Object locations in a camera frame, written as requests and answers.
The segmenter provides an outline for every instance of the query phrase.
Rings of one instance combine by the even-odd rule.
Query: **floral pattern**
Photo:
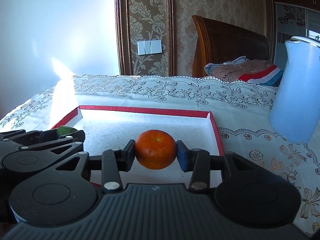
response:
[[[264,138],[265,138],[266,140],[268,140],[268,141],[271,141],[271,136],[268,135],[268,134],[265,134],[265,135],[264,135]]]
[[[187,99],[200,105],[220,101],[244,109],[248,106],[271,107],[272,98],[277,91],[276,87],[260,86],[243,81],[225,82],[214,77],[83,76],[73,79],[76,94],[114,95],[119,98],[140,95],[159,101],[167,101],[169,98]],[[36,94],[14,113],[5,116],[0,121],[0,128],[10,123],[11,129],[16,129],[23,125],[23,120],[28,115],[46,108],[47,103],[52,100],[54,87],[55,85]],[[270,103],[269,107],[265,103],[259,103],[258,98],[261,95]]]
[[[302,202],[294,223],[311,236],[319,228],[320,223],[320,191],[315,185],[317,184],[315,176],[320,175],[320,164],[319,158],[308,144],[284,145],[283,137],[269,130],[231,130],[220,127],[218,131],[220,134],[228,134],[229,143],[224,144],[225,151],[233,151],[246,157],[281,176],[299,190]],[[250,143],[244,144],[244,141],[241,143],[239,136],[248,135],[251,135]]]
[[[293,23],[293,21],[297,21],[296,25],[299,27],[306,25],[305,13],[303,8],[284,5],[284,10],[286,13],[284,17],[279,17],[278,21],[281,24]]]
[[[252,139],[252,136],[250,134],[245,134],[244,137],[247,139],[247,140],[251,140]]]
[[[228,139],[229,135],[227,133],[221,133],[220,134],[222,138]]]
[[[230,23],[265,35],[265,3],[266,0],[174,0],[177,73],[192,76],[198,38],[192,15]],[[267,16],[269,15],[267,20],[273,17],[273,13],[268,13]]]
[[[258,160],[262,160],[263,159],[263,154],[261,152],[259,152],[258,150],[252,150],[249,153],[249,156],[254,161],[258,161]]]
[[[134,75],[168,75],[168,40],[164,24],[166,0],[129,0],[129,25],[132,68]],[[137,42],[162,40],[162,51],[154,55],[138,55]]]

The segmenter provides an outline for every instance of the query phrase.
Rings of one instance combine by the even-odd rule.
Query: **orange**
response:
[[[177,156],[174,139],[164,131],[148,130],[139,135],[135,143],[138,162],[151,170],[168,167]]]

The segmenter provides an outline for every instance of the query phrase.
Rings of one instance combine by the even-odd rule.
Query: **light switch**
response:
[[[144,51],[145,54],[150,54],[150,41],[144,41]]]
[[[138,41],[138,55],[145,55],[144,41]]]
[[[161,40],[151,41],[150,50],[151,54],[162,53]]]

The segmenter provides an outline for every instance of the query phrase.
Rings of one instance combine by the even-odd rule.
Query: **bed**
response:
[[[251,60],[269,59],[265,36],[199,15],[193,15],[192,18],[198,34],[192,68],[193,77],[207,76],[204,66],[208,63],[222,64],[241,56]]]
[[[214,48],[214,53],[202,51],[201,57],[198,55],[195,59],[195,62],[202,62],[201,65],[206,60],[223,62],[239,55],[258,59],[269,57],[266,40],[261,35],[216,21],[215,28],[206,31],[212,34],[211,38],[199,38],[197,51],[201,51],[201,46],[204,48],[200,42],[206,40],[206,43],[210,41],[208,47]],[[50,129],[79,105],[211,111],[225,151],[236,152],[282,176],[299,190],[302,201],[294,223],[302,232],[312,235],[320,227],[320,125],[308,144],[291,143],[275,132],[268,121],[276,87],[243,81],[225,82],[200,74],[200,68],[197,71],[202,77],[66,78],[8,113],[0,120],[0,132]]]

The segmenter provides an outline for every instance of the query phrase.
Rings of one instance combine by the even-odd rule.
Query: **wall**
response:
[[[176,67],[178,75],[192,75],[197,34],[192,15],[237,25],[264,34],[265,0],[175,0]]]
[[[0,0],[0,41],[0,118],[68,72],[119,74],[114,0]]]

